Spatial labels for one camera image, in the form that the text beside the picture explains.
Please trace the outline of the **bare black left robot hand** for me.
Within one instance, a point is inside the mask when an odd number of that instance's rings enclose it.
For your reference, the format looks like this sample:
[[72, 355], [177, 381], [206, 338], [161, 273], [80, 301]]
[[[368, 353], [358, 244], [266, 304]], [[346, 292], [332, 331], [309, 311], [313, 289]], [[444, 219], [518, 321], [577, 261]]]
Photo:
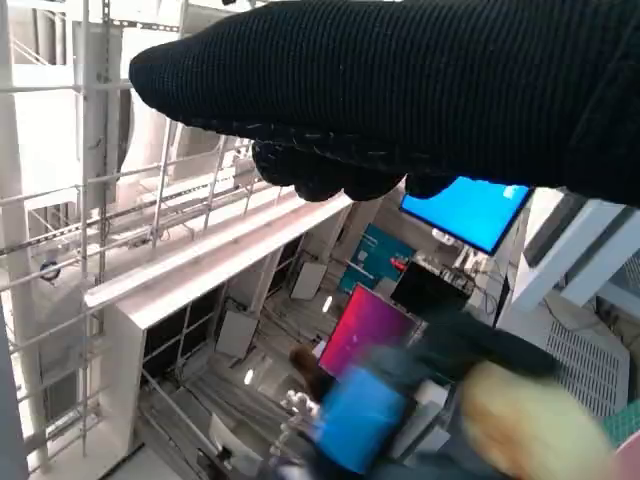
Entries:
[[350, 367], [321, 405], [310, 451], [300, 460], [273, 462], [261, 478], [501, 478], [487, 462], [469, 465], [447, 451], [422, 454], [414, 466], [393, 459], [394, 440], [416, 409], [414, 396], [426, 380], [460, 383], [483, 361], [536, 379], [551, 378], [558, 363], [460, 307], [435, 307], [425, 320], [425, 332], [413, 344], [376, 346]]

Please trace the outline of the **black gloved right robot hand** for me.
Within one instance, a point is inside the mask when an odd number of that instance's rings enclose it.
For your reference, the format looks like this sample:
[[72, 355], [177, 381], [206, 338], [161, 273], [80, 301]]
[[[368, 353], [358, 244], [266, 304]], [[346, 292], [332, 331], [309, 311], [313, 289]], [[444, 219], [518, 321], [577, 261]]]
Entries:
[[129, 79], [311, 202], [468, 177], [639, 203], [635, 1], [274, 2], [140, 52]]

